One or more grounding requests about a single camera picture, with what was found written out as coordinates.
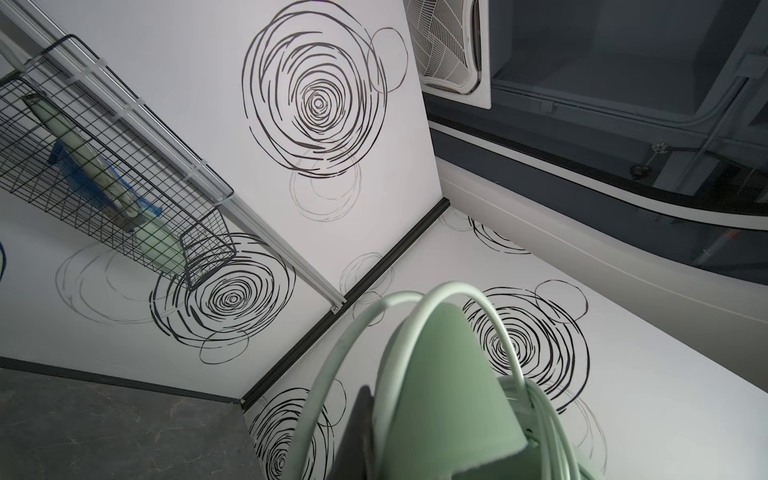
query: black trim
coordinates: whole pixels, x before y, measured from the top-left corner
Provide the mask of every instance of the black trim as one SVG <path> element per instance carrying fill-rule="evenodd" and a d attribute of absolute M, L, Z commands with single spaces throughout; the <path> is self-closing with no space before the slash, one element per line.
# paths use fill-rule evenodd
<path fill-rule="evenodd" d="M 155 383 L 138 382 L 137 380 L 122 379 L 116 376 L 102 375 L 100 373 L 90 373 L 83 372 L 81 370 L 65 369 L 60 366 L 50 366 L 42 363 L 9 359 L 4 356 L 0 356 L 0 368 L 19 370 L 20 372 L 39 373 L 41 375 L 48 376 L 57 376 L 63 379 L 82 380 L 84 382 L 123 386 L 129 389 L 147 390 L 149 392 L 168 393 L 170 395 L 186 396 L 193 399 L 212 400 L 214 402 L 224 403 L 240 403 L 239 399 L 233 399 L 226 396 L 211 395 L 210 393 L 195 392 L 193 390 L 177 389 L 172 386 L 157 385 Z"/>
<path fill-rule="evenodd" d="M 301 340 L 296 342 L 291 350 L 288 351 L 283 358 L 281 358 L 271 369 L 267 372 L 256 385 L 253 386 L 248 393 L 243 397 L 243 410 L 248 410 L 256 401 L 261 398 L 264 393 L 278 379 L 280 379 L 285 372 L 298 360 L 301 356 L 331 327 L 338 319 L 340 319 L 349 308 L 355 304 L 358 298 L 363 295 L 376 280 L 392 266 L 392 264 L 403 255 L 408 248 L 413 245 L 414 242 L 424 233 L 426 230 L 438 219 L 440 215 L 451 205 L 451 202 L 447 198 L 440 200 L 413 228 L 406 233 L 406 235 L 400 239 L 400 241 L 389 251 L 387 254 L 379 260 L 378 263 L 362 278 L 358 283 L 352 287 L 345 295 L 346 302 L 341 306 L 338 312 L 328 312 L 318 323 L 313 326 L 309 332 L 307 332 Z"/>
<path fill-rule="evenodd" d="M 614 187 L 632 192 L 633 194 L 641 195 L 653 200 L 658 200 L 666 204 L 677 205 L 678 207 L 688 207 L 696 210 L 720 212 L 723 214 L 768 217 L 768 204 L 713 204 L 711 200 L 708 199 L 692 197 L 690 195 L 669 192 L 666 190 L 653 188 L 649 185 L 639 184 L 633 180 L 619 177 L 618 175 L 609 174 L 606 171 L 580 164 L 577 161 L 569 160 L 565 157 L 559 157 L 558 155 L 553 155 L 543 150 L 529 147 L 525 144 L 519 144 L 516 141 L 512 141 L 495 134 L 490 134 L 486 131 L 479 130 L 478 128 L 469 127 L 468 125 L 449 120 L 448 118 L 439 117 L 437 115 L 430 114 L 429 112 L 427 113 L 427 119 L 434 121 L 437 124 L 444 125 L 446 127 L 453 128 L 454 130 L 472 135 L 473 137 L 481 138 L 482 140 L 490 141 L 494 144 L 501 145 L 502 147 L 511 148 L 512 150 L 530 155 L 549 164 L 566 168 L 570 171 L 576 172 L 577 174 L 584 175 L 585 177 L 594 178 L 595 180 L 599 180 L 604 184 L 613 185 Z"/>

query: white vent frame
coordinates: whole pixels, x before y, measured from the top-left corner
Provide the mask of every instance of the white vent frame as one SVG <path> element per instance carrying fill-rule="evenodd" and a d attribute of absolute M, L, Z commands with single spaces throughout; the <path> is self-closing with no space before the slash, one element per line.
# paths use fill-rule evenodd
<path fill-rule="evenodd" d="M 478 0 L 478 14 L 480 17 L 480 82 L 475 90 L 469 94 L 456 94 L 450 91 L 440 90 L 421 83 L 422 91 L 436 97 L 447 98 L 459 103 L 473 105 L 475 107 L 491 108 L 491 39 L 490 25 L 488 21 L 488 0 Z"/>

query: basket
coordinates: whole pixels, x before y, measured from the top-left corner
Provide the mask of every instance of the basket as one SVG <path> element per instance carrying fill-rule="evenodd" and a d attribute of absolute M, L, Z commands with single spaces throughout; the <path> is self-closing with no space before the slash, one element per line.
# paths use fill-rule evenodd
<path fill-rule="evenodd" d="M 61 66 L 73 45 L 98 60 L 69 35 L 0 80 L 0 187 L 192 290 L 236 254 L 224 218 L 194 170 L 88 90 L 89 72 Z"/>

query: white strip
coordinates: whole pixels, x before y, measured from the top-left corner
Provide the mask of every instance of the white strip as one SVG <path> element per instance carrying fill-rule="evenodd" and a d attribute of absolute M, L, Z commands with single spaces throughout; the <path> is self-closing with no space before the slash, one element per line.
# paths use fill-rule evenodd
<path fill-rule="evenodd" d="M 565 180 L 572 181 L 575 184 L 579 184 L 583 187 L 595 190 L 602 194 L 606 194 L 610 197 L 617 198 L 618 200 L 625 201 L 628 204 L 633 204 L 637 207 L 651 210 L 658 214 L 683 218 L 685 220 L 691 220 L 694 222 L 711 223 L 713 225 L 721 225 L 723 227 L 743 228 L 748 230 L 768 230 L 768 217 L 761 217 L 757 215 L 725 214 L 722 212 L 711 212 L 708 210 L 698 210 L 696 208 L 681 207 L 679 205 L 668 204 L 659 200 L 654 200 L 652 198 L 643 197 L 642 195 L 633 194 L 632 192 L 628 192 L 619 187 L 614 187 L 613 185 L 595 180 L 594 178 L 587 177 L 586 175 L 578 174 L 567 168 L 550 164 L 549 162 L 539 160 L 538 158 L 534 158 L 530 155 L 512 150 L 511 148 L 503 147 L 491 141 L 466 134 L 454 128 L 446 127 L 445 125 L 435 123 L 434 121 L 429 122 L 429 127 L 446 135 L 450 135 L 451 137 L 458 138 L 459 140 L 473 144 L 476 147 L 492 151 L 495 154 L 499 154 L 503 157 L 510 158 L 522 164 L 526 164 L 529 167 L 545 171 L 557 177 L 564 178 Z"/>

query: black wire grid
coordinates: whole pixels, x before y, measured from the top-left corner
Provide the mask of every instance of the black wire grid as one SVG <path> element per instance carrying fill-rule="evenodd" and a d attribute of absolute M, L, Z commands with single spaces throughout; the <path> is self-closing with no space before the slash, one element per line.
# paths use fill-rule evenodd
<path fill-rule="evenodd" d="M 0 187 L 127 257 L 194 289 L 236 254 L 221 212 L 187 181 L 189 175 L 173 168 L 117 118 L 116 112 L 106 108 L 77 78 L 70 77 L 58 66 L 51 53 L 63 48 L 67 40 L 73 41 L 69 37 L 57 41 L 30 60 L 24 72 L 16 71 L 0 80 Z M 89 196 L 88 188 L 83 185 L 82 170 L 76 177 L 78 172 L 67 169 L 51 155 L 55 147 L 61 149 L 60 140 L 64 135 L 59 131 L 55 136 L 33 113 L 28 103 L 36 98 L 52 105 L 58 111 L 57 118 L 70 128 L 67 133 L 75 133 L 75 138 L 87 144 L 87 147 L 76 148 L 77 151 L 88 149 L 101 160 L 98 165 L 111 169 L 105 172 L 109 177 L 100 175 L 102 181 L 108 178 L 108 182 L 119 182 L 123 189 L 132 187 L 129 198 L 145 200 L 130 205 L 131 215 L 127 215 L 128 207 L 93 201 L 93 194 Z M 152 238 L 153 234 L 147 239 L 147 232 L 151 230 L 138 232 L 159 209 L 161 213 L 157 218 L 178 240 L 184 253 L 183 262 L 178 262 L 180 257 L 176 255 L 177 261 L 168 264 L 174 249 L 168 246 L 166 233 L 160 232 L 156 238 Z M 136 210 L 140 211 L 138 216 L 135 216 Z M 143 245 L 137 233 L 143 234 Z"/>

